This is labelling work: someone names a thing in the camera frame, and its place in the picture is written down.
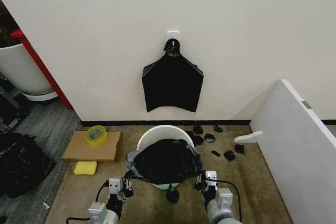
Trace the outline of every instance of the yellow sponge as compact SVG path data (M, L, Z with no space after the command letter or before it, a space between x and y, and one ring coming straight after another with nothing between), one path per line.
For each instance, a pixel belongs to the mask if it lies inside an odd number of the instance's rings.
M97 169L96 161L78 161L74 170L76 175L94 175Z

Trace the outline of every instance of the gray carpet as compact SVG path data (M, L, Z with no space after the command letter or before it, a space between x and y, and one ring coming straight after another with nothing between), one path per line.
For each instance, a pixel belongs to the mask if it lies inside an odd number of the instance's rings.
M56 100L49 105L33 104L31 113L14 130L36 136L35 141L45 154L56 162L48 177L34 190L15 199L0 196L0 216L8 217L6 224L44 223L66 171L67 163L60 158L73 131L80 124L74 110L67 110Z

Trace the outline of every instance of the red frame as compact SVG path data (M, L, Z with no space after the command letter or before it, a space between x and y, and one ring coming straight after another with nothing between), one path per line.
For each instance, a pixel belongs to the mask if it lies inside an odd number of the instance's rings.
M32 48L29 40L26 38L24 33L21 31L21 29L17 29L16 31L12 32L11 36L14 37L14 38L18 38L21 41L21 43L27 49L28 53L30 54L30 56L32 57L32 59L34 60L36 65L40 68L41 72L44 74L46 79L49 81L52 88L58 94L59 98L61 99L61 101L63 102L65 107L67 107L68 110L71 110L72 106L71 106L69 100L66 98L63 91L61 90L61 88L59 87L59 85L57 84L55 79L52 77L51 73L47 69L46 65L44 65L44 63L41 60L41 58L39 57L39 55Z

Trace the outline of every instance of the brown carpet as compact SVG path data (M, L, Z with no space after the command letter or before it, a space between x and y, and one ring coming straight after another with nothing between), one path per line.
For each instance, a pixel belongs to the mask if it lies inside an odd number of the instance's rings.
M67 217L88 217L87 209L95 200L101 184L111 177L122 176L126 171L125 156L136 149L141 135L151 126L113 126L111 130L124 133L120 156L115 164L99 164L94 176L73 174L75 164L71 163L56 200L50 210L47 224L65 223ZM181 126L191 130L190 126ZM290 224L291 219L279 195L275 182L257 144L246 144L245 154L235 152L236 159L229 162L223 156L226 150L234 151L233 139L251 133L248 126L222 126L223 133L216 133L212 126L204 126L204 133L212 133L216 142L204 142L196 149L201 153L205 169L216 170L218 179L229 180L236 184L242 197L244 224ZM216 150L222 156L211 153ZM208 223L204 200L193 190L194 179L178 185L180 198L177 204L169 203L165 192L151 184L133 180L134 196L127 200L122 209L120 224L126 223ZM108 189L103 189L100 201L107 199ZM233 212L238 218L237 197L234 196Z

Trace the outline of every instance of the white bucket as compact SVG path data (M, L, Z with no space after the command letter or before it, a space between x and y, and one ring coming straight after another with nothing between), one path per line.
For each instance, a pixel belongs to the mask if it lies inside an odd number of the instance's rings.
M145 134L142 135L138 142L136 150L143 150L149 145L154 144L161 139L183 139L188 143L188 145L192 146L193 148L195 147L193 141L185 131L171 125L159 125L149 129L145 132ZM154 184L154 186L162 190L168 190L169 188L169 184Z

